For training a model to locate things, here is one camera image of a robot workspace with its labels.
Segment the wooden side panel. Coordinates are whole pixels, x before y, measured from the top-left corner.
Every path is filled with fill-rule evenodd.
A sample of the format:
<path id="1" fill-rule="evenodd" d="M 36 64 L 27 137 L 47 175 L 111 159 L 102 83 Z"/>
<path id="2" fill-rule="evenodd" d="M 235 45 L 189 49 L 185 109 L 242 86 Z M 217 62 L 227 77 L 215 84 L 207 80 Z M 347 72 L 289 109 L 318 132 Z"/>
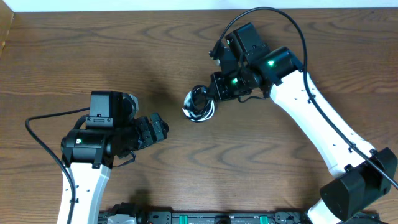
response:
<path id="1" fill-rule="evenodd" d="M 8 5 L 1 0 L 0 2 L 0 55 L 6 45 L 6 40 L 11 29 L 11 24 L 14 18 L 14 12 L 8 7 Z"/>

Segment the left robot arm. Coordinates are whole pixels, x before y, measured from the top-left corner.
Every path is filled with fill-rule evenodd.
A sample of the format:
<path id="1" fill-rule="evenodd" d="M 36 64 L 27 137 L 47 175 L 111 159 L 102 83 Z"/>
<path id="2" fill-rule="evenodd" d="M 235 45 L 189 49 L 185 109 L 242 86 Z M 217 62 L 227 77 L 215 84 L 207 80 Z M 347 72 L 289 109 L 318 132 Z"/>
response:
<path id="1" fill-rule="evenodd" d="M 90 112 L 62 139 L 63 194 L 58 223 L 96 223 L 114 158 L 167 139 L 168 124 L 153 113 L 136 118 L 138 100 L 116 91 L 92 91 Z"/>

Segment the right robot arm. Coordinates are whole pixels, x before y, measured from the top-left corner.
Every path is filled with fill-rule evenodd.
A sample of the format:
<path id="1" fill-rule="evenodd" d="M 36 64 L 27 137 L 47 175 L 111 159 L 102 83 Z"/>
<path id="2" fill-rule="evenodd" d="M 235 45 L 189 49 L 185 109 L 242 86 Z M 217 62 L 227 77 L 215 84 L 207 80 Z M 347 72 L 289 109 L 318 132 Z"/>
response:
<path id="1" fill-rule="evenodd" d="M 342 223 L 394 186 L 397 156 L 377 150 L 358 135 L 316 88 L 305 65 L 287 47 L 271 50 L 248 23 L 225 30 L 210 52 L 221 70 L 213 74 L 213 101 L 259 88 L 280 106 L 320 153 L 333 180 L 307 217 L 312 223 Z"/>

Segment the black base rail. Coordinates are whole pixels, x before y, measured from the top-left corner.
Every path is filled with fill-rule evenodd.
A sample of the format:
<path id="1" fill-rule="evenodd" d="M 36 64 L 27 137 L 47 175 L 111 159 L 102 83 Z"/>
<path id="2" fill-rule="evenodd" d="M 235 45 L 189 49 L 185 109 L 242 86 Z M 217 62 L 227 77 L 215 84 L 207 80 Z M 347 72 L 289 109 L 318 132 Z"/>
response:
<path id="1" fill-rule="evenodd" d="M 134 203 L 116 204 L 112 209 L 100 212 L 98 224 L 305 224 L 309 218 L 302 212 L 277 211 L 256 213 L 195 213 L 173 210 L 149 210 Z"/>

